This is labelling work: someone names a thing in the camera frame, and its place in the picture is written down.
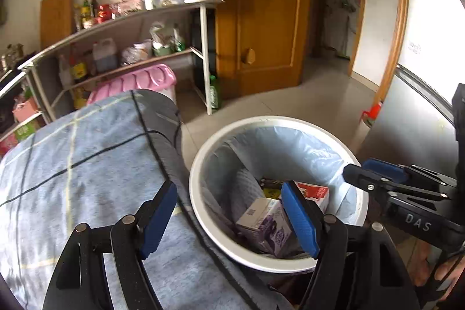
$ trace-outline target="white trash can rim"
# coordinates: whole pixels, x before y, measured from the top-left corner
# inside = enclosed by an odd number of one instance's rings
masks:
[[[321,142],[329,145],[342,159],[348,163],[360,165],[354,154],[335,136],[326,130],[291,117],[282,116],[258,116],[237,121],[225,126],[213,134],[198,151],[192,164],[189,177],[189,194],[195,215],[207,235],[215,244],[235,261],[264,272],[271,273],[299,273],[315,268],[316,260],[310,257],[301,259],[277,259],[252,252],[229,238],[208,214],[201,194],[201,171],[206,159],[225,140],[250,129],[251,127],[280,126],[308,132],[317,137]],[[354,225],[362,226],[368,209],[368,194],[361,189],[356,189],[357,202]]]

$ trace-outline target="door knob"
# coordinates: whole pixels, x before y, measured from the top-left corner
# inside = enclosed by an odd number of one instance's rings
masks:
[[[247,48],[240,60],[246,65],[252,65],[255,62],[255,51],[252,48]]]

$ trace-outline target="tiled floor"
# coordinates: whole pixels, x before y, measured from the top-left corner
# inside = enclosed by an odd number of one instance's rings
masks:
[[[178,93],[186,166],[191,167],[198,149],[214,132],[253,116],[299,118],[326,129],[348,145],[362,110],[371,106],[374,92],[347,76],[347,64],[341,58],[308,59],[301,85],[224,101],[212,116],[206,114],[204,104],[194,92]]]

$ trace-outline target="green plastic bottle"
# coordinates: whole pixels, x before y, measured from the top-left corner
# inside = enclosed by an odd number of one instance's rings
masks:
[[[212,103],[212,109],[218,110],[221,107],[221,98],[219,97],[218,80],[213,74],[210,75],[210,94],[209,95],[210,95],[210,101]]]

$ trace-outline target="cutting board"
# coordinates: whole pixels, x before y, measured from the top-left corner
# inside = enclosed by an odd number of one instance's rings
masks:
[[[73,0],[40,2],[40,48],[45,49],[74,31]]]

